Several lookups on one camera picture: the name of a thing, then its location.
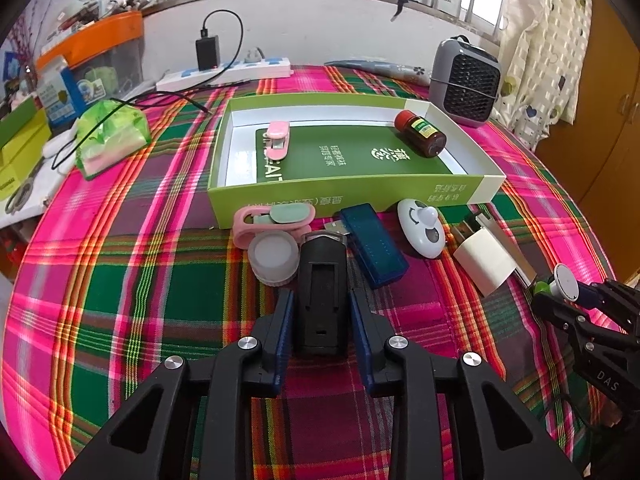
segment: wooden wardrobe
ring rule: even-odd
[[[559,121],[536,155],[578,203],[626,282],[640,269],[640,52],[608,0],[593,18],[573,125]]]

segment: brown glass bottle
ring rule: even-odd
[[[447,136],[426,119],[410,110],[402,110],[396,117],[396,129],[427,158],[438,156],[447,145]]]

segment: cabinet handle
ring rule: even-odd
[[[626,105],[629,104],[629,98],[631,96],[629,94],[625,94],[622,96],[622,98],[620,99],[620,106],[618,107],[618,113],[620,115],[624,115],[625,114],[625,110],[626,110]]]
[[[640,103],[634,103],[631,107],[631,111],[629,112],[629,124],[633,124],[634,120],[636,120],[636,114],[638,113],[638,107],[640,107]]]

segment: silver screw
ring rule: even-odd
[[[403,348],[407,348],[408,345],[409,342],[405,337],[402,337],[401,335],[395,335],[389,338],[389,346],[391,346],[391,348],[402,350]]]
[[[169,370],[177,370],[184,364],[184,359],[179,355],[172,355],[164,360],[164,366]]]
[[[258,340],[255,337],[251,337],[250,335],[247,337],[243,337],[240,341],[238,341],[238,346],[242,350],[251,350],[258,346]]]
[[[475,352],[467,352],[462,356],[465,365],[478,366],[482,362],[482,358]]]

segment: polka dot curtain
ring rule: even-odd
[[[506,0],[505,9],[492,117],[535,150],[551,124],[574,121],[591,0]]]

